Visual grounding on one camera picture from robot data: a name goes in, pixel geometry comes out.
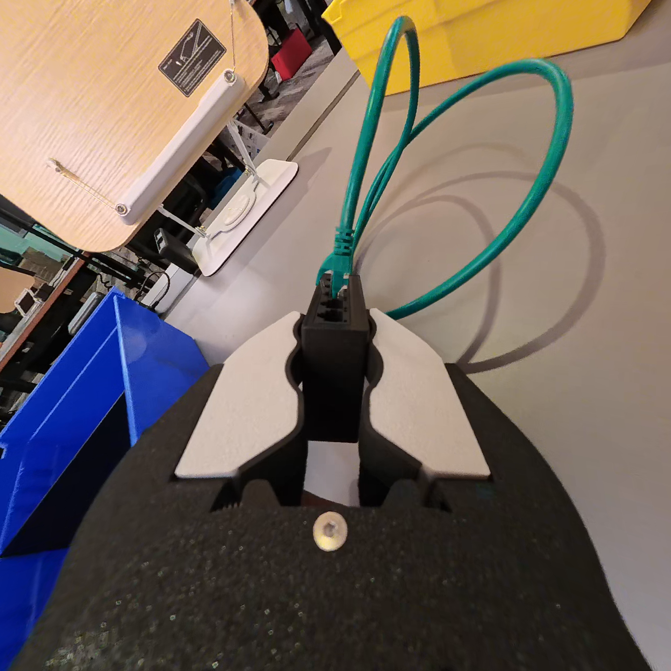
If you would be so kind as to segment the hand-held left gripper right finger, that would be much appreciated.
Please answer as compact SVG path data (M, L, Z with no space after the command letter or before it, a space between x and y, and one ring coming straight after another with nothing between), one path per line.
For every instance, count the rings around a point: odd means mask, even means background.
M443 481L486 482L491 469L441 356L377 308L360 411L358 496L381 506L411 481L427 502Z

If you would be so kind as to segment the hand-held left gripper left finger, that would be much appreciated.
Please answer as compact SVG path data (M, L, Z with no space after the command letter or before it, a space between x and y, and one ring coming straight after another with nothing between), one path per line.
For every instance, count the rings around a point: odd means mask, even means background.
M307 458L302 321L290 312L224 362L177 463L178 479L222 479L236 499L250 482L266 481L281 505L300 505Z

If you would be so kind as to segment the black ethernet switch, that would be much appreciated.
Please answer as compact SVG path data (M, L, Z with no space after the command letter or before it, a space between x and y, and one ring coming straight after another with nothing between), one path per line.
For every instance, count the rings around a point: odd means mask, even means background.
M303 396L309 441L357 443L370 323L360 277L335 297L324 274L301 325Z

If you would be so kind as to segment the blue storage bin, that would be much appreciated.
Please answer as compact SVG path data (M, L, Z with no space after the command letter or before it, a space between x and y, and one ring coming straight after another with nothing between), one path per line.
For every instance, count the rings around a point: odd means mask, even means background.
M190 336L110 292L1 432L1 552L122 394L132 447L207 369ZM68 550L1 558L2 670L44 611Z

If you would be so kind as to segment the yellow storage bin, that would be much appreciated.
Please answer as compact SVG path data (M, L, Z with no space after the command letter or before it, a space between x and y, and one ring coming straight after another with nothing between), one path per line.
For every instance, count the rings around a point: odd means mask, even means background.
M322 14L369 86L400 16L414 22L420 87L623 38L649 1L332 1Z

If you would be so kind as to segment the black bin divider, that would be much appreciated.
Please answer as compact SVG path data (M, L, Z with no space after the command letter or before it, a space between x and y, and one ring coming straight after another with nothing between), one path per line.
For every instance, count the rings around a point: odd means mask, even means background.
M4 545L1 557L68 549L88 509L131 447L125 395L92 432L44 493L22 514L22 524Z

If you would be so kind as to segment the wooden stand with white base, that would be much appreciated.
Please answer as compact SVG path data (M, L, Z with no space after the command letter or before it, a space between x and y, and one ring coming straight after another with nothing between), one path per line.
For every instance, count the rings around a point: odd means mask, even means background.
M125 246L263 82L259 1L2 1L1 194Z

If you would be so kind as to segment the red box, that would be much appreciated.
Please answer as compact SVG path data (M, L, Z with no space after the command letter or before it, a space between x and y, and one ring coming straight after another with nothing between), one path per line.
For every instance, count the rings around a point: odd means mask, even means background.
M307 61L313 50L300 28L293 28L282 41L279 51L270 57L270 62L280 81L292 79Z

